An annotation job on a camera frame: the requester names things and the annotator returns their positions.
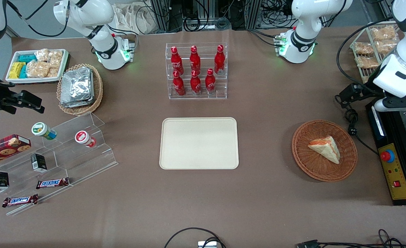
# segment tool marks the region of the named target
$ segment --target aluminum foil package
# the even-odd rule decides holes
[[[65,72],[61,83],[61,105],[66,108],[94,102],[93,72],[86,67]]]

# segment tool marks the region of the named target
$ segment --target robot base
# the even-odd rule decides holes
[[[279,47],[275,47],[275,52],[277,56],[282,56],[291,63],[303,63],[313,53],[315,45],[310,48],[306,46],[305,52],[300,52],[290,39],[293,32],[294,30],[289,30],[286,33],[281,33],[278,39],[274,38],[274,44],[279,45]]]
[[[108,70],[117,70],[124,66],[126,63],[132,62],[132,59],[134,57],[134,47],[129,45],[127,39],[122,39],[118,36],[116,36],[115,39],[118,42],[118,48],[109,59],[101,58],[96,53],[99,62],[102,63],[102,65]]]

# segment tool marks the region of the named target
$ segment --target red emergency stop button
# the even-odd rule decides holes
[[[385,161],[387,163],[392,163],[395,160],[395,154],[390,149],[387,149],[387,150],[381,152],[380,156],[381,156],[381,160]]]

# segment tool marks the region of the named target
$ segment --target red cookie box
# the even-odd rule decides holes
[[[0,161],[31,148],[29,139],[17,134],[0,139]]]

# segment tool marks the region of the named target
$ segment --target brown table surface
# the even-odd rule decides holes
[[[99,64],[84,38],[13,38],[14,51],[63,48],[72,55],[70,65],[89,63],[98,69],[104,97],[94,113],[105,122],[105,141],[119,165],[13,217],[5,215],[0,202],[0,248],[159,248],[190,226],[216,232],[230,248],[293,247],[312,239],[376,242],[380,228],[406,242],[406,207],[392,206],[379,158],[362,144],[356,142],[355,171],[336,183],[310,178],[292,156],[292,135],[303,122],[325,119],[347,128],[333,96],[349,80],[338,71],[335,56],[353,30],[324,28],[314,54],[302,64],[277,58],[271,46],[246,31],[140,36],[134,62],[116,71]],[[170,101],[165,44],[213,41],[229,41],[228,99]],[[342,66],[357,76],[352,56],[345,49]],[[37,121],[55,126],[73,118],[58,108],[55,84],[14,88],[21,89],[41,97],[45,113],[1,113],[0,138],[31,136]],[[362,110],[366,103],[355,104],[356,127],[374,147]],[[212,116],[236,119],[238,168],[161,169],[162,121]],[[208,237],[187,231],[170,246],[196,247]]]

